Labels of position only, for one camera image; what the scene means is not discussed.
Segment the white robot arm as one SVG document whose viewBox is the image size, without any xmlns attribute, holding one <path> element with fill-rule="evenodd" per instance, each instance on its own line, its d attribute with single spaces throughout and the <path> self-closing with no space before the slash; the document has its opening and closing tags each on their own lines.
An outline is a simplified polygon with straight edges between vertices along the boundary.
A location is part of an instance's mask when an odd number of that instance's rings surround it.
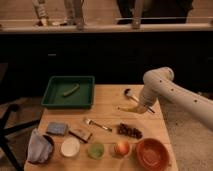
<svg viewBox="0 0 213 171">
<path fill-rule="evenodd" d="M 213 131 L 213 101 L 184 89 L 173 82 L 174 72 L 169 67 L 147 71 L 143 75 L 144 86 L 138 105 L 150 107 L 159 95 L 179 105 L 208 129 Z"/>
</svg>

